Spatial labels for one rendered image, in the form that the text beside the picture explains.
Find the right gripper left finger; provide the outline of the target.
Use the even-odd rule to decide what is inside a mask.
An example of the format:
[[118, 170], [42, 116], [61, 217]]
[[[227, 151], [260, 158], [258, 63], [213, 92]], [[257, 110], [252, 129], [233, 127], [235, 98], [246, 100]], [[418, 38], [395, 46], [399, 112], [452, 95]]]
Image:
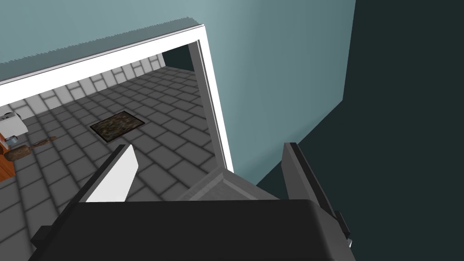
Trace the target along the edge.
[[119, 145], [72, 199], [73, 203], [124, 202], [138, 162], [132, 145]]

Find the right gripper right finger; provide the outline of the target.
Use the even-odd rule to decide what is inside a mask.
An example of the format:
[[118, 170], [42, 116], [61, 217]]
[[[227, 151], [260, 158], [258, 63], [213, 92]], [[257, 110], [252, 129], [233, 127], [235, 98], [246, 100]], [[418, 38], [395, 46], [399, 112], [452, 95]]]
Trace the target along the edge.
[[284, 144], [281, 168], [289, 199], [311, 200], [330, 216], [336, 217], [325, 192], [296, 143]]

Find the brown wooden cabinet with appliances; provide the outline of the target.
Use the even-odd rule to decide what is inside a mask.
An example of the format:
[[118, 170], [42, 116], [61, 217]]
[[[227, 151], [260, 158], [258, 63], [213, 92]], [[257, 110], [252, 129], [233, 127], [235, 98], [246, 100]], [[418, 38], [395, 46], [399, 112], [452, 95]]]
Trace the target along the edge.
[[33, 149], [49, 144], [57, 137], [48, 137], [31, 146], [16, 147], [19, 139], [16, 134], [28, 132], [19, 114], [8, 112], [0, 116], [0, 183], [15, 176], [14, 162], [28, 156]]

